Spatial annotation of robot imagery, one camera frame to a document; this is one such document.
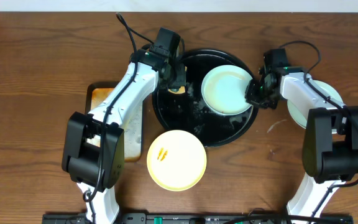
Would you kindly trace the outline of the green yellow sponge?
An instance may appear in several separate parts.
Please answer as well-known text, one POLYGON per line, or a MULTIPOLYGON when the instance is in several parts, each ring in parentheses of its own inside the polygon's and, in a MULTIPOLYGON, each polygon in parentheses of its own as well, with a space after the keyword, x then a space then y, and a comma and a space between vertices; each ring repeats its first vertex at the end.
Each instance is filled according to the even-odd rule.
POLYGON ((173 88, 168 89, 168 91, 170 93, 180 95, 180 94, 183 94, 185 92, 186 70, 187 70, 186 66, 184 66, 183 68, 177 70, 177 73, 175 75, 175 79, 173 81, 173 88))

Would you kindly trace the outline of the light blue plate top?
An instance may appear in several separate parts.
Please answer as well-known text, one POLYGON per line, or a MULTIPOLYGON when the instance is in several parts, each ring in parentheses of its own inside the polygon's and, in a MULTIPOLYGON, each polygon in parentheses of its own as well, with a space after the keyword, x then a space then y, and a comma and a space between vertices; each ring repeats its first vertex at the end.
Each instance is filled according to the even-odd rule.
POLYGON ((246 89, 252 80, 249 72, 235 65, 221 65, 203 78, 201 96, 214 113, 232 116, 247 111, 246 89))

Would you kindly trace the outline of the light blue plate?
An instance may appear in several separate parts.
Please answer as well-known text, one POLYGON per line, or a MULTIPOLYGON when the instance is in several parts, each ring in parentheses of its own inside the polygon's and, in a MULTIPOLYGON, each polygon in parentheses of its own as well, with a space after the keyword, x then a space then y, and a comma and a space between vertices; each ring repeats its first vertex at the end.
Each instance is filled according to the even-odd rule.
POLYGON ((246 89, 252 80, 249 72, 235 65, 221 65, 203 78, 201 96, 214 113, 232 116, 247 111, 246 89))
MULTIPOLYGON (((320 88, 322 88, 326 93, 328 93, 331 97, 333 97, 335 100, 340 101, 341 103, 343 102, 340 94, 331 85, 329 85, 325 82, 319 81, 319 80, 315 80, 314 82, 320 88)), ((302 113, 298 110, 298 108, 291 101, 287 101, 287 108, 288 108, 288 112, 290 113, 290 116, 292 117, 292 119, 299 126, 301 126, 303 129, 305 129, 307 120, 302 115, 302 113)))

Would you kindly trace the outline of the yellow plate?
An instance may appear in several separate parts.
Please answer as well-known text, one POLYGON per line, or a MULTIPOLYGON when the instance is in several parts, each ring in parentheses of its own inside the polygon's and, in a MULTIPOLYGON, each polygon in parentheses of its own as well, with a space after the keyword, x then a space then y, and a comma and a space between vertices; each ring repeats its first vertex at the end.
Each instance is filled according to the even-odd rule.
POLYGON ((147 169, 153 181, 173 192, 188 190, 203 177, 207 155, 193 134, 172 130, 159 135, 147 153, 147 169))

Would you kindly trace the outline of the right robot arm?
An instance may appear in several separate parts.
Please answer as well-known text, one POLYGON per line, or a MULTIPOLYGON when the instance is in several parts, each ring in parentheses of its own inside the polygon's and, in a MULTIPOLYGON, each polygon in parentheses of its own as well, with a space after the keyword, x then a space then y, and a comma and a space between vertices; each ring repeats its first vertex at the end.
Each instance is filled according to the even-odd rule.
POLYGON ((246 100, 258 108, 295 105, 306 118, 302 147, 304 178, 287 213, 313 223, 337 189, 358 184, 358 106, 346 106, 324 91, 300 67, 264 66, 252 80, 246 100))

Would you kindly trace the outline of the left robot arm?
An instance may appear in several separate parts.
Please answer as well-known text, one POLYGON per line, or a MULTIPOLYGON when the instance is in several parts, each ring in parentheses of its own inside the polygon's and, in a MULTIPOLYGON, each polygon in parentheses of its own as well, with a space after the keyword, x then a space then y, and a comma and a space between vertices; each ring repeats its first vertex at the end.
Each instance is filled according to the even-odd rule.
POLYGON ((114 186, 124 167, 124 132, 133 112, 156 89, 178 89, 184 78, 177 50, 139 49, 104 101, 86 114, 70 116, 62 170, 83 193, 88 223, 114 223, 118 216, 114 186))

